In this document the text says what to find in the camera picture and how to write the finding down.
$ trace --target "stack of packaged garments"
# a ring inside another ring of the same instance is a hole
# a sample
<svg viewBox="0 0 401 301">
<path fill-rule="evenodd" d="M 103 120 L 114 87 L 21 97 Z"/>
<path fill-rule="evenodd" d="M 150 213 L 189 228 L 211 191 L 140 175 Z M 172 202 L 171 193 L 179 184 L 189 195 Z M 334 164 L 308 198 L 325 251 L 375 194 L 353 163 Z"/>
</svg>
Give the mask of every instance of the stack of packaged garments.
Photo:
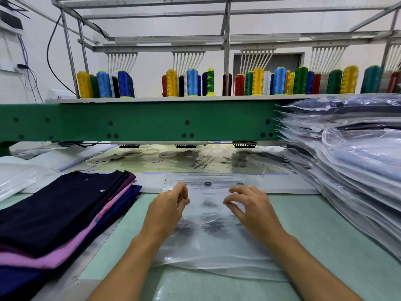
<svg viewBox="0 0 401 301">
<path fill-rule="evenodd" d="M 401 95 L 297 101 L 279 131 L 289 166 L 401 260 Z"/>
<path fill-rule="evenodd" d="M 0 299 L 30 300 L 135 202 L 135 175 L 71 172 L 0 210 Z"/>
<path fill-rule="evenodd" d="M 287 281 L 268 249 L 255 239 L 223 205 L 235 185 L 257 185 L 249 175 L 170 175 L 165 191 L 179 180 L 187 184 L 191 204 L 173 233 L 160 247 L 153 265 L 170 264 L 187 269 L 239 278 Z"/>
</svg>

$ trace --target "green machine beam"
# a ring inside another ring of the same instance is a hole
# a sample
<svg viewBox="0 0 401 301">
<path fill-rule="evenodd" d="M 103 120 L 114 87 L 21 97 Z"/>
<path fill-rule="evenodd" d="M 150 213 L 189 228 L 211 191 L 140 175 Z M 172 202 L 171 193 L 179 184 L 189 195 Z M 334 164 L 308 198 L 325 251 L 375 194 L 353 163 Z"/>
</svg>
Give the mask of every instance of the green machine beam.
<svg viewBox="0 0 401 301">
<path fill-rule="evenodd" d="M 18 141 L 278 140 L 288 100 L 0 105 L 0 147 Z"/>
</svg>

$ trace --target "spool rack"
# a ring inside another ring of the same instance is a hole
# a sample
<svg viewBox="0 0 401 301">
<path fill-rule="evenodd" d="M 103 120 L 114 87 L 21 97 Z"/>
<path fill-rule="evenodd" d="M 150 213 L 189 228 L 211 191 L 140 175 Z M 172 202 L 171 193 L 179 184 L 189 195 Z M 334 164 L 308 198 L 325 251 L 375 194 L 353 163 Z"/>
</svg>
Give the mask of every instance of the spool rack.
<svg viewBox="0 0 401 301">
<path fill-rule="evenodd" d="M 266 50 L 291 47 L 332 47 L 349 45 L 367 45 L 386 43 L 382 68 L 384 68 L 390 46 L 401 43 L 401 34 L 395 30 L 398 11 L 401 2 L 393 5 L 383 6 L 335 6 L 335 7 L 309 7 L 309 8 L 270 8 L 270 9 L 241 9 L 231 10 L 233 2 L 257 2 L 277 0 L 51 0 L 52 4 L 61 11 L 65 40 L 71 65 L 71 73 L 74 80 L 77 99 L 79 99 L 78 83 L 75 74 L 73 55 L 68 36 L 68 28 L 65 14 L 77 19 L 80 39 L 82 45 L 85 69 L 88 72 L 88 61 L 86 59 L 86 48 L 93 52 L 118 53 L 118 52 L 204 52 L 209 50 L 224 50 L 224 74 L 226 74 L 226 93 L 228 92 L 228 68 L 230 50 Z M 168 12 L 158 14 L 92 14 L 80 15 L 77 10 L 95 8 L 134 8 L 138 6 L 159 5 L 183 5 L 183 4 L 212 4 L 225 3 L 224 11 L 188 11 Z M 381 10 L 378 14 L 350 28 L 348 32 L 326 32 L 326 33 L 300 33 L 300 34 L 244 34 L 230 35 L 230 19 L 232 15 L 249 14 L 279 14 L 279 13 L 308 13 L 326 11 L 361 11 Z M 369 23 L 394 12 L 392 23 L 388 31 L 361 32 L 360 28 Z M 102 30 L 91 20 L 99 19 L 132 19 L 132 18 L 155 18 L 155 17 L 185 17 L 185 16 L 223 16 L 220 35 L 210 36 L 160 36 L 160 37 L 113 37 Z M 106 43 L 91 45 L 82 33 L 82 24 L 88 26 L 103 35 Z"/>
</svg>

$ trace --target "hand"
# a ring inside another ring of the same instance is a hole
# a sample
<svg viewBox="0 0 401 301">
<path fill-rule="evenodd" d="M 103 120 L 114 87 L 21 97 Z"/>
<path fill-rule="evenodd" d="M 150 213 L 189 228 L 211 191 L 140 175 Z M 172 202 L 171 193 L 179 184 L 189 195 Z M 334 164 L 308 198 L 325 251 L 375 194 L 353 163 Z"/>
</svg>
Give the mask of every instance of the hand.
<svg viewBox="0 0 401 301">
<path fill-rule="evenodd" d="M 177 227 L 188 204 L 188 189 L 184 182 L 179 182 L 171 191 L 160 193 L 148 207 L 140 234 L 163 243 Z"/>
<path fill-rule="evenodd" d="M 280 234 L 286 234 L 266 192 L 258 190 L 255 186 L 234 186 L 230 192 L 232 194 L 224 199 L 223 204 L 256 238 L 268 244 Z M 245 212 L 232 202 L 243 204 Z"/>
</svg>

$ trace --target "forearm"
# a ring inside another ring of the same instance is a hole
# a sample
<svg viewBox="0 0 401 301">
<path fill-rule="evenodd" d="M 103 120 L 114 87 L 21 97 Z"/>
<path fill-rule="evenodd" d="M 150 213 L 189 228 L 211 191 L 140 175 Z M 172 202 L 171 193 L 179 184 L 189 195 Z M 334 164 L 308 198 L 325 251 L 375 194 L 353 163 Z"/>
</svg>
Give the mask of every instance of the forearm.
<svg viewBox="0 0 401 301">
<path fill-rule="evenodd" d="M 291 235 L 283 233 L 265 244 L 287 271 L 305 301 L 362 301 Z"/>
<path fill-rule="evenodd" d="M 161 241 L 141 235 L 133 238 L 123 257 L 99 284 L 88 301 L 136 301 Z"/>
</svg>

